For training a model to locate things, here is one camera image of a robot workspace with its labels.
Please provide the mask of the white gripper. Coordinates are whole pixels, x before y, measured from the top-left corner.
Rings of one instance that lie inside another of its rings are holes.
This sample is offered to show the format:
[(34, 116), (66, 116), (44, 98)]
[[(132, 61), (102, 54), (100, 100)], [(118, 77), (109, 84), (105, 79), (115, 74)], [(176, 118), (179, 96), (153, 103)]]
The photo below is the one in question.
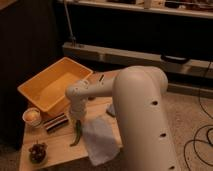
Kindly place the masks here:
[(76, 120), (81, 120), (81, 124), (86, 123), (86, 100), (74, 100), (70, 102), (70, 109), (69, 109), (70, 118), (70, 124), (72, 126), (75, 126)]

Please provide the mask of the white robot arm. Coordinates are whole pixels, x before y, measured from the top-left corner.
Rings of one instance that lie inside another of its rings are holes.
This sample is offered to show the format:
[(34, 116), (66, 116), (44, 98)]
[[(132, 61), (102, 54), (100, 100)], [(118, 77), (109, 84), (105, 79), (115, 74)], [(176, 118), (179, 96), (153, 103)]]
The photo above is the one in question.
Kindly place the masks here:
[(176, 156), (162, 95), (167, 91), (166, 74), (157, 67), (132, 66), (103, 82), (82, 80), (66, 91), (70, 114), (86, 115), (86, 99), (113, 99), (124, 154), (130, 171), (181, 171)]

